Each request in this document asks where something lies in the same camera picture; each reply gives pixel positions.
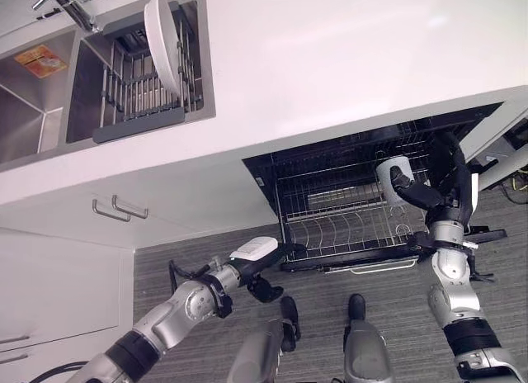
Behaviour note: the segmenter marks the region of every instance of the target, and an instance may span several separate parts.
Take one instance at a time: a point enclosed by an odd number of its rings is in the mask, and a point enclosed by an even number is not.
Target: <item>cabinet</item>
[[[148,218],[130,222],[97,215],[121,206],[148,208]],[[119,247],[139,248],[179,239],[277,222],[266,198],[241,161],[201,170],[162,166],[89,182],[4,206],[0,227]]]
[[[0,381],[2,383],[30,381],[56,366],[70,362],[89,361],[98,353],[104,352],[121,334],[119,329],[107,329],[102,332],[0,352]],[[46,383],[64,383],[73,373],[67,372],[53,376]]]
[[[119,326],[124,251],[0,229],[0,352]]]

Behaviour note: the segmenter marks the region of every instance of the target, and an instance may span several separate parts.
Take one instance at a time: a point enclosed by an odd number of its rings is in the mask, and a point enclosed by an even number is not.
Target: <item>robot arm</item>
[[[231,254],[214,272],[184,282],[170,299],[149,311],[105,353],[94,357],[68,383],[130,383],[141,379],[163,355],[212,315],[225,318],[232,311],[229,292],[247,286],[260,301],[282,295],[260,271],[277,262],[285,246],[259,237]],[[259,291],[252,291],[252,285]]]
[[[454,136],[442,135],[432,148],[432,187],[415,183],[398,167],[391,168],[394,190],[408,203],[427,210],[429,234],[415,236],[412,245],[422,254],[418,266],[431,312],[464,381],[524,383],[470,285],[468,256],[473,256],[477,245],[464,241],[464,230],[476,207],[477,178],[467,169]]]

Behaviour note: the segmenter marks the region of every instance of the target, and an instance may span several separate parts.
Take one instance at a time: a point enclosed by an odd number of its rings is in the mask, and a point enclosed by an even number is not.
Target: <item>sink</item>
[[[69,28],[0,59],[0,171],[214,117],[205,0],[168,0],[181,38],[178,93],[153,63],[148,1],[96,17],[96,33]],[[41,60],[59,70],[42,76]]]
[[[75,32],[42,41],[69,65]],[[0,163],[57,148],[66,101],[68,68],[38,78],[15,58],[29,49],[0,60]]]

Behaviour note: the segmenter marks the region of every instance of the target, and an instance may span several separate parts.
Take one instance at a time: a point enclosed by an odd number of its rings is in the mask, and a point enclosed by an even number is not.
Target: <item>black cable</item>
[[[192,280],[193,278],[203,276],[210,269],[211,269],[211,266],[204,265],[200,269],[198,269],[197,272],[188,272],[186,270],[183,270],[178,265],[176,265],[174,263],[174,260],[171,259],[170,261],[168,261],[168,275],[169,275],[169,278],[171,279],[171,293],[174,294],[174,292],[176,292],[176,289],[178,288],[178,285],[176,282],[176,274],[180,277],[186,278],[187,280]]]
[[[46,371],[40,375],[38,375],[35,379],[30,381],[29,383],[41,383],[42,381],[45,381],[46,379],[49,379],[51,376],[58,375],[60,373],[65,372],[71,372],[71,371],[78,371],[83,366],[88,364],[88,361],[77,361],[77,362],[70,362],[69,364],[64,364],[61,366],[57,366],[53,369],[50,369],[49,371]]]
[[[168,261],[168,276],[171,279],[171,294],[174,294],[178,288],[178,284],[176,282],[176,271],[174,270],[173,265],[173,260]]]
[[[506,198],[509,201],[511,201],[513,204],[517,204],[519,206],[524,206],[524,205],[528,204],[528,200],[526,200],[526,201],[513,200],[512,197],[508,194],[508,192],[506,190],[506,187],[504,186],[504,182],[501,182],[501,185],[502,185],[502,193],[504,193],[504,196],[506,196]]]

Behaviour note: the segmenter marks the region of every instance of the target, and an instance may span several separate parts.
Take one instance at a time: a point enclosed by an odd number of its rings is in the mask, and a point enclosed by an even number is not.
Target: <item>cabinet handle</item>
[[[7,364],[8,362],[23,360],[24,358],[28,358],[28,357],[29,357],[29,355],[27,355],[27,354],[21,354],[18,357],[6,358],[5,360],[0,360],[0,365]]]
[[[113,215],[113,214],[109,214],[109,213],[107,213],[105,211],[98,210],[97,209],[97,199],[93,199],[92,200],[92,210],[96,214],[103,215],[103,216],[106,216],[108,218],[112,218],[114,220],[121,220],[123,222],[130,222],[130,214],[127,214],[126,218],[123,218],[122,216]]]
[[[6,344],[6,343],[11,343],[11,342],[20,342],[21,340],[27,340],[29,338],[30,337],[27,336],[27,335],[22,335],[22,336],[19,336],[18,338],[10,338],[10,339],[0,340],[0,344]]]
[[[119,207],[117,205],[117,195],[112,196],[112,207],[116,211],[124,212],[125,214],[128,214],[128,215],[137,216],[138,218],[141,218],[142,220],[146,220],[147,217],[149,216],[149,209],[148,208],[145,208],[144,211],[143,211],[143,214],[140,214],[138,212],[125,210],[123,207]]]
[[[391,270],[408,269],[416,265],[417,258],[409,259],[407,261],[384,262],[375,263],[373,265],[365,265],[353,267],[350,271],[354,274],[367,274],[377,272],[389,272]]]

